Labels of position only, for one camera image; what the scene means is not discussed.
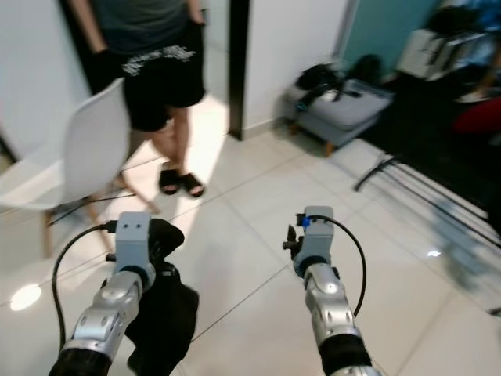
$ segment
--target hand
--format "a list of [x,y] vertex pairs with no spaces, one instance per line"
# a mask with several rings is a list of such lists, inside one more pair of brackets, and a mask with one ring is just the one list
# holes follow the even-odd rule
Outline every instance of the hand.
[[198,25],[205,25],[205,18],[204,14],[202,13],[201,10],[191,10],[189,12],[189,18]]

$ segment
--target black metal stand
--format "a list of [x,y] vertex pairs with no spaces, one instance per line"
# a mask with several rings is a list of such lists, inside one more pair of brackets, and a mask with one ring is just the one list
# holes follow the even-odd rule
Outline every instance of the black metal stand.
[[[407,190],[408,192],[412,193],[414,196],[418,197],[422,201],[426,202],[433,208],[437,209],[439,212],[441,212],[443,215],[446,217],[450,218],[455,224],[464,226],[467,228],[469,231],[477,234],[479,237],[487,241],[488,243],[494,245],[498,249],[501,249],[501,243],[499,242],[498,239],[494,239],[493,237],[490,237],[489,235],[482,233],[481,231],[475,229],[474,227],[470,226],[469,224],[465,223],[463,220],[457,218],[456,216],[452,215],[448,211],[446,211],[444,208],[441,208],[439,205],[435,204],[432,200],[426,198],[424,195],[421,193],[416,192],[412,188],[408,187],[406,184],[402,183],[399,181],[396,177],[394,177],[390,172],[386,171],[386,168],[388,166],[392,166],[397,168],[399,171],[404,172],[407,176],[410,178],[416,180],[417,182],[425,185],[428,189],[434,191],[435,193],[438,193],[442,195],[445,199],[448,201],[452,202],[455,205],[458,205],[460,208],[462,208],[464,211],[468,212],[469,214],[475,216],[477,219],[481,220],[483,223],[488,224],[487,219],[480,216],[479,214],[475,213],[471,209],[467,208],[460,202],[454,200],[451,197],[447,197],[443,192],[437,190],[435,187],[433,187],[431,184],[427,183],[423,179],[421,179],[419,176],[413,174],[412,172],[409,172],[402,168],[400,165],[402,165],[402,162],[397,158],[393,157],[390,155],[387,155],[382,161],[380,161],[376,166],[374,166],[371,170],[369,170],[353,187],[354,191],[360,192],[362,190],[364,184],[366,184],[373,176],[375,176],[378,173],[384,173],[388,178],[390,178],[393,182],[395,182],[398,186],[401,188]],[[501,315],[501,307],[496,308],[496,309],[491,309],[488,311],[491,315],[493,316],[499,316]]]

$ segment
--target baseboard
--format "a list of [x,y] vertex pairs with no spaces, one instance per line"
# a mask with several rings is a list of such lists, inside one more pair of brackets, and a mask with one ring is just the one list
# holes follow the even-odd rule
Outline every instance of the baseboard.
[[278,117],[277,119],[268,120],[264,123],[244,129],[244,139],[252,139],[254,137],[262,135],[263,133],[271,131],[279,120],[280,118]]

